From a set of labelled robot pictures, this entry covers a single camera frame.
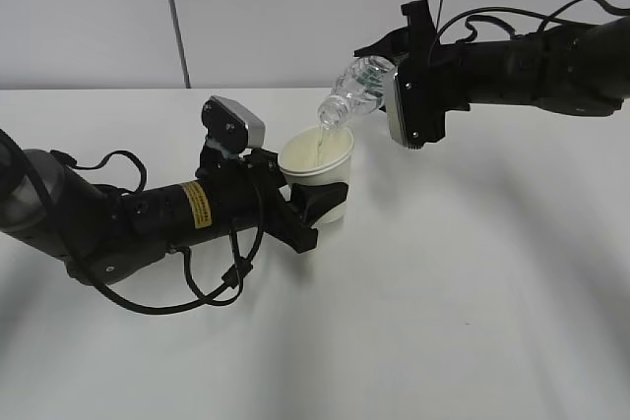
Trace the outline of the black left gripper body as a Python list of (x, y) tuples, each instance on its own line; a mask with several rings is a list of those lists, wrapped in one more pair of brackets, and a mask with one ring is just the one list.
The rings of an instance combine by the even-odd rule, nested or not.
[(316, 248), (318, 231), (300, 221), (280, 192), (285, 179), (276, 153), (254, 149), (226, 158), (219, 150), (204, 147), (196, 178), (210, 204), (212, 224), (203, 230), (210, 240), (226, 235), (230, 227), (260, 226), (296, 252)]

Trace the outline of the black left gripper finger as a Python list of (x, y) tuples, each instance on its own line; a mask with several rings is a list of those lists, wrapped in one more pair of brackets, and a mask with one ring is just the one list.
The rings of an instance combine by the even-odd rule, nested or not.
[(290, 204), (302, 224), (309, 227), (328, 224), (345, 215), (348, 190), (345, 182), (314, 186), (294, 183), (290, 188)]

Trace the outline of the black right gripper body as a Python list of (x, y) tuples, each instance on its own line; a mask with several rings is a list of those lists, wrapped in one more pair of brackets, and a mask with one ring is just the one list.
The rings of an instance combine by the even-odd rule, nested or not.
[(456, 70), (461, 47), (446, 45), (439, 39), (437, 22), (430, 12), (428, 0), (414, 0), (401, 6), (406, 19), (404, 29), (409, 30), (409, 53), (398, 63), (412, 63), (423, 67), (430, 74), (439, 100), (445, 110), (462, 108), (456, 98), (454, 86), (457, 84)]

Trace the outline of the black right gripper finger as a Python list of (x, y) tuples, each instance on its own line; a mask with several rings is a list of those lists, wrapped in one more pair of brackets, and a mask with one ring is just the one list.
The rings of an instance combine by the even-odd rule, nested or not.
[(376, 42), (360, 47), (353, 52), (354, 58), (379, 56), (388, 60), (397, 60), (409, 53), (409, 30), (395, 29)]

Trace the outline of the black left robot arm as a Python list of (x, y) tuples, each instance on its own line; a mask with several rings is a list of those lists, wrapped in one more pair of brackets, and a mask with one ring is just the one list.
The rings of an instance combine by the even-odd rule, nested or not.
[(86, 265), (113, 284), (161, 260), (179, 247), (261, 228), (296, 253), (317, 246), (316, 223), (345, 203), (348, 185), (293, 184), (281, 189), (278, 156), (208, 134), (193, 180), (147, 189), (147, 170), (137, 157), (135, 190), (93, 184), (72, 156), (58, 150), (23, 150), (1, 141), (1, 231), (64, 263), (88, 283)]

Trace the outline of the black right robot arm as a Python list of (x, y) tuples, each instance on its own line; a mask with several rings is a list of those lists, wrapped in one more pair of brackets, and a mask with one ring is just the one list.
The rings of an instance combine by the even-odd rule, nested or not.
[(547, 112), (606, 117), (629, 97), (629, 11), (593, 2), (611, 19), (564, 18), (583, 0), (550, 14), (478, 7), (436, 27), (419, 3), (403, 5), (408, 23), (355, 50), (398, 72), (396, 106), (405, 122), (426, 124), (474, 104), (532, 106)]

